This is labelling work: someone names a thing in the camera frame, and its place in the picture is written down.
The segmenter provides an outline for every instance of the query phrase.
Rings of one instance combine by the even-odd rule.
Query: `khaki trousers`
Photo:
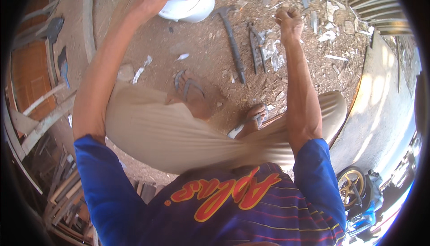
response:
[[[208,166],[236,168],[264,162],[293,167],[285,116],[241,140],[196,119],[184,103],[165,104],[167,93],[117,81],[106,111],[106,135],[131,157],[158,170],[182,174]],[[341,93],[318,96],[322,136],[334,137],[346,117]]]

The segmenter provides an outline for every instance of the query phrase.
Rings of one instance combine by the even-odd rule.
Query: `hammer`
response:
[[[233,10],[233,11],[236,10],[234,5],[230,5],[228,7],[218,8],[212,12],[212,19],[214,18],[214,16],[216,14],[219,14],[221,16],[221,18],[224,22],[224,25],[225,25],[225,29],[227,30],[228,39],[230,41],[231,52],[233,53],[234,65],[236,66],[236,71],[237,71],[237,73],[239,73],[240,82],[245,84],[246,83],[245,75],[244,75],[245,70],[243,68],[243,63],[240,60],[239,49],[237,47],[236,41],[234,40],[233,30],[231,29],[230,22],[229,22],[228,17],[227,17],[227,13],[231,10]]]

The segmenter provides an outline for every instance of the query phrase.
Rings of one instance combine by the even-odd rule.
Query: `striped shirt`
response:
[[[345,210],[328,146],[308,141],[295,181],[274,163],[180,175],[148,205],[116,155],[91,136],[75,142],[91,219],[103,245],[341,245]]]

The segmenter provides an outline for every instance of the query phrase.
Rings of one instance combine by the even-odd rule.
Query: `fist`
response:
[[[275,22],[281,26],[281,41],[299,41],[303,31],[303,20],[298,10],[293,7],[282,7],[277,9]]]

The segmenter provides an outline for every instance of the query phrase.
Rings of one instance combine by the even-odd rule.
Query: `orange wooden door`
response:
[[[12,52],[12,82],[19,112],[51,90],[45,42],[35,41]],[[54,97],[51,96],[34,109],[29,117],[40,121],[55,106]]]

